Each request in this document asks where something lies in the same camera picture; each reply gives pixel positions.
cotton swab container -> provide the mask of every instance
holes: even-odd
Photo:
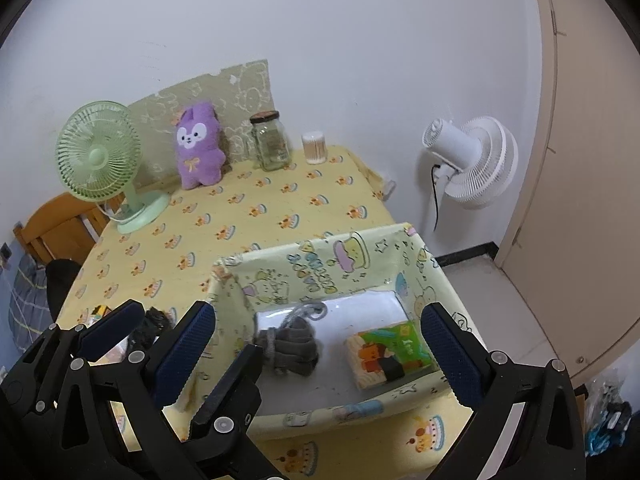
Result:
[[[309,164],[322,164],[326,162],[326,144],[324,133],[309,132],[302,136],[302,147],[305,150],[305,158]]]

wooden chair backrest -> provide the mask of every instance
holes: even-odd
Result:
[[[117,196],[107,204],[116,211],[121,202],[122,197]],[[48,264],[55,258],[68,258],[82,264],[95,245],[94,238],[82,222],[82,215],[86,216],[98,236],[109,221],[95,203],[63,193],[41,206],[29,218],[27,225],[17,225],[14,235],[22,248],[42,264]]]

blue gripper pad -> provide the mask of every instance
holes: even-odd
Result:
[[[215,328],[213,307],[196,301],[178,325],[151,347],[146,371],[152,377],[152,399],[157,408],[170,406],[178,399]]]
[[[140,303],[125,301],[80,333],[78,350],[74,355],[87,361],[97,361],[133,332],[144,319],[145,309]]]
[[[484,347],[471,332],[462,331],[439,303],[424,307],[420,330],[458,402],[476,410],[491,374]],[[467,350],[475,355],[470,356]]]

brown jar lid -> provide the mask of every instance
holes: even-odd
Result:
[[[251,124],[265,123],[267,121],[273,121],[280,116],[280,112],[277,110],[268,110],[266,112],[258,112],[249,117]]]

tile floor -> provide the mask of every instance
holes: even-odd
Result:
[[[554,354],[535,317],[505,274],[488,256],[444,267],[471,314],[488,350],[502,350],[514,362],[544,366]],[[507,452],[523,405],[514,406],[480,480],[495,475]]]

